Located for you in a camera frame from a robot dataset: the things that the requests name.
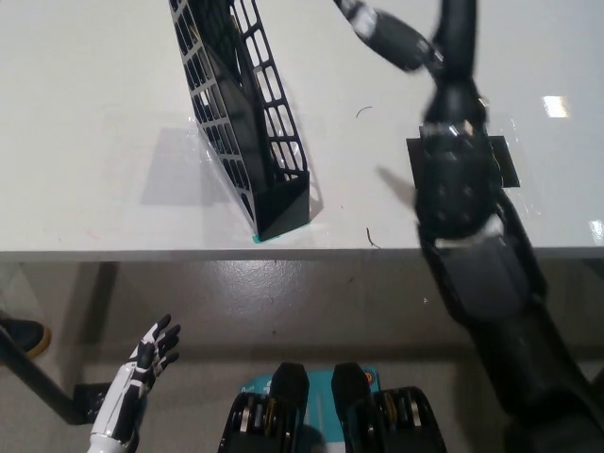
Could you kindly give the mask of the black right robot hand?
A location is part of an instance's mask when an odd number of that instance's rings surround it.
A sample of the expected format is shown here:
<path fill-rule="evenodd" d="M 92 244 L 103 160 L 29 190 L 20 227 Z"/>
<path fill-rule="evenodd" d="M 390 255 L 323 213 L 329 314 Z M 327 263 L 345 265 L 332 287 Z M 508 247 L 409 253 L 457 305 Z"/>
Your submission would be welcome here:
<path fill-rule="evenodd" d="M 443 1 L 431 39 L 363 1 L 337 1 L 335 5 L 358 38 L 392 65 L 407 73 L 428 69 L 436 92 L 424 114 L 426 123 L 467 122 L 475 128 L 485 127 L 486 108 L 474 80 L 476 1 Z"/>

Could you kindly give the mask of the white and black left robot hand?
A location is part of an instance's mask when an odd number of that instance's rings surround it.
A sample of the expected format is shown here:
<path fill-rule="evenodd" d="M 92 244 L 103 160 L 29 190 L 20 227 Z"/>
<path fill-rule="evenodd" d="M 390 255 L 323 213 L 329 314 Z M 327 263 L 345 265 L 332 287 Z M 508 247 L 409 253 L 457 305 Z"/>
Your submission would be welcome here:
<path fill-rule="evenodd" d="M 90 434 L 90 452 L 134 452 L 147 399 L 159 376 L 178 360 L 180 325 L 161 317 L 118 369 Z"/>

